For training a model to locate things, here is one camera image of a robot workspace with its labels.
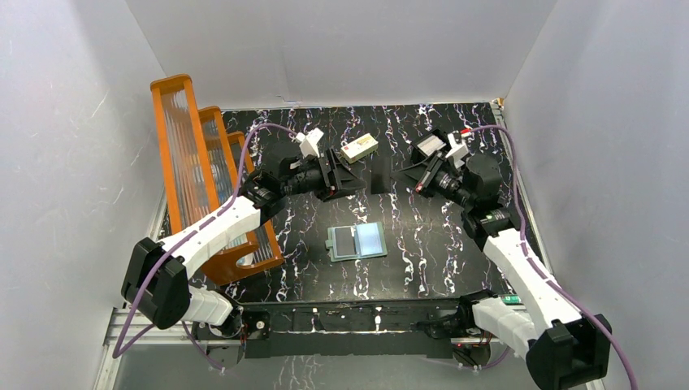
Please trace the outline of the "mint green card holder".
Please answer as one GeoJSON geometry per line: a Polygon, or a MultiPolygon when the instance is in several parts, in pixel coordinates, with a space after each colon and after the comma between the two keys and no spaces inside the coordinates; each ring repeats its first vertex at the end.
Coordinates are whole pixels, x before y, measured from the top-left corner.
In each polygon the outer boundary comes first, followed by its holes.
{"type": "Polygon", "coordinates": [[[325,240],[325,247],[328,251],[331,262],[381,258],[388,254],[388,248],[384,236],[384,226],[381,222],[330,227],[327,230],[327,235],[328,238],[325,240]],[[335,251],[333,249],[333,230],[335,228],[347,227],[351,227],[353,229],[357,254],[338,258],[335,256],[335,251]]]}

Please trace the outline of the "dark credit card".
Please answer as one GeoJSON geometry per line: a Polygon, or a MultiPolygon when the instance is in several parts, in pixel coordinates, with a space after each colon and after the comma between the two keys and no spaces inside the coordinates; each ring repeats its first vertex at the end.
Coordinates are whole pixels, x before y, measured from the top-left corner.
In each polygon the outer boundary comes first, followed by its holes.
{"type": "Polygon", "coordinates": [[[333,249],[338,258],[357,254],[356,241],[351,227],[336,227],[333,230],[333,249]]]}

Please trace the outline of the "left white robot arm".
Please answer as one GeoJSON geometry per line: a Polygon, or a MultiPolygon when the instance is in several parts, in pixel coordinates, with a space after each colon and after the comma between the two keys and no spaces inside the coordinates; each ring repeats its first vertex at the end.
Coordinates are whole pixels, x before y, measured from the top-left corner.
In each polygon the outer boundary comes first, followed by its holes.
{"type": "Polygon", "coordinates": [[[237,308],[216,291],[193,287],[189,278],[234,240],[270,221],[288,196],[313,193],[329,202],[365,186],[333,149],[318,157],[285,158],[273,170],[257,168],[245,177],[234,201],[159,242],[146,237],[136,243],[121,294],[159,329],[182,321],[206,323],[232,338],[243,325],[237,308]]]}

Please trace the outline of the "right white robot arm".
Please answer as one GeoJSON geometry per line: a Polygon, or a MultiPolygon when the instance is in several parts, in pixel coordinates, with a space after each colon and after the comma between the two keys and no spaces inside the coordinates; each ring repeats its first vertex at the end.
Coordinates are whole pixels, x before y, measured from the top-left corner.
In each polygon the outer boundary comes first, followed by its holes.
{"type": "Polygon", "coordinates": [[[540,389],[567,389],[606,376],[609,322],[601,314],[587,318],[557,291],[553,275],[522,237],[518,214],[501,201],[494,158],[476,154],[455,167],[435,154],[391,177],[423,197],[440,195],[461,206],[466,234],[504,272],[526,308],[519,314],[487,290],[463,296],[457,324],[464,334],[492,333],[526,362],[540,389]]]}

